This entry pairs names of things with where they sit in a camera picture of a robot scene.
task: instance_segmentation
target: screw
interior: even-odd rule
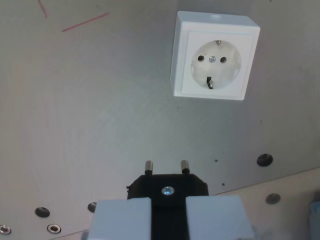
[[[153,170],[154,170],[154,163],[150,160],[146,161],[145,168],[144,168],[144,174],[145,175],[152,175]]]
[[[11,228],[6,225],[0,225],[0,234],[9,235],[11,233]]]
[[[161,193],[166,196],[170,196],[175,193],[175,189],[172,186],[165,186],[162,188]]]
[[[50,224],[46,227],[49,233],[59,234],[61,232],[61,227],[57,224]]]
[[[209,57],[209,62],[210,63],[214,63],[215,61],[216,61],[216,57],[215,56]]]

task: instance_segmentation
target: socket hole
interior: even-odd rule
[[[225,62],[227,61],[227,58],[225,56],[223,56],[221,59],[220,59],[220,63],[224,64]]]
[[[267,167],[274,161],[274,158],[270,154],[262,154],[260,155],[257,160],[256,164],[258,164],[260,167]]]
[[[205,57],[204,57],[204,56],[202,56],[202,55],[198,56],[198,61],[199,61],[199,62],[202,62],[203,60],[205,60]]]
[[[49,209],[43,207],[43,206],[40,206],[40,207],[37,207],[35,210],[34,210],[34,213],[35,215],[37,215],[38,217],[40,218],[47,218],[50,216],[50,211]]]

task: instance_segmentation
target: metal pin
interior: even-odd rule
[[[189,168],[189,162],[187,160],[181,161],[181,170],[183,174],[189,174],[190,168]]]
[[[211,77],[206,78],[206,84],[208,84],[209,89],[214,89],[214,81],[211,80]]]
[[[145,169],[144,174],[145,175],[152,175],[152,172],[154,170],[154,163],[152,161],[146,161],[145,162]]]

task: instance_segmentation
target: power outlet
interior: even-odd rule
[[[247,16],[178,11],[174,96],[243,100],[260,27]]]

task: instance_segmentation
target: red line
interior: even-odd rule
[[[39,3],[39,5],[40,5],[40,8],[42,9],[42,12],[43,12],[43,14],[44,14],[44,18],[46,19],[46,18],[48,17],[48,15],[47,15],[47,12],[46,12],[46,10],[45,10],[45,7],[44,7],[44,5],[42,4],[41,0],[38,0],[38,3]]]
[[[91,19],[89,19],[89,20],[87,20],[87,21],[78,23],[78,24],[76,24],[76,25],[74,25],[74,26],[70,26],[70,27],[68,27],[68,28],[66,28],[66,29],[63,29],[61,32],[69,31],[69,30],[71,30],[71,29],[77,28],[77,27],[79,27],[79,26],[81,26],[81,25],[87,24],[87,23],[92,22],[92,21],[94,21],[94,20],[103,18],[104,16],[107,16],[107,15],[109,15],[109,12],[106,12],[106,13],[104,13],[104,14],[102,14],[102,15],[99,15],[99,16],[96,16],[96,17],[94,17],[94,18],[91,18]]]

